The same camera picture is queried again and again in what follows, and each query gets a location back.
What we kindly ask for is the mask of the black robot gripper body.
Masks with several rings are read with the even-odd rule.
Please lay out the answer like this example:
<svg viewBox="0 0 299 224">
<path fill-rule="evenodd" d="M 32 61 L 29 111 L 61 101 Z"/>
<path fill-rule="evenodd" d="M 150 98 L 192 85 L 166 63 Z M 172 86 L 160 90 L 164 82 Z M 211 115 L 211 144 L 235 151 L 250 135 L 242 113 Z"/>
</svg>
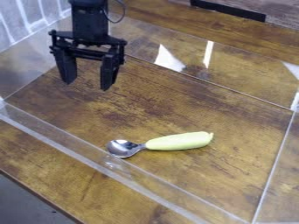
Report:
<svg viewBox="0 0 299 224">
<path fill-rule="evenodd" d="M 76 58 L 124 64 L 127 42 L 108 34 L 108 0 L 68 0 L 71 31 L 51 30 L 51 54 L 59 65 L 75 65 Z"/>
</svg>

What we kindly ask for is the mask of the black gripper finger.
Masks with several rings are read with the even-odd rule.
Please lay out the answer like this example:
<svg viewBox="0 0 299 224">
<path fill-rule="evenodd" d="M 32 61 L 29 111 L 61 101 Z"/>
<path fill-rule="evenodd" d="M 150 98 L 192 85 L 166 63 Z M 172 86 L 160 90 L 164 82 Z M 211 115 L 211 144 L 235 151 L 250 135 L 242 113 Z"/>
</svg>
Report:
<svg viewBox="0 0 299 224">
<path fill-rule="evenodd" d="M 118 78 L 119 63 L 115 55 L 106 55 L 100 67 L 100 89 L 107 91 Z"/>
<path fill-rule="evenodd" d="M 52 51 L 56 65 L 60 71 L 60 78 L 67 84 L 71 84 L 77 78 L 76 58 L 67 50 L 57 47 L 55 47 Z"/>
</svg>

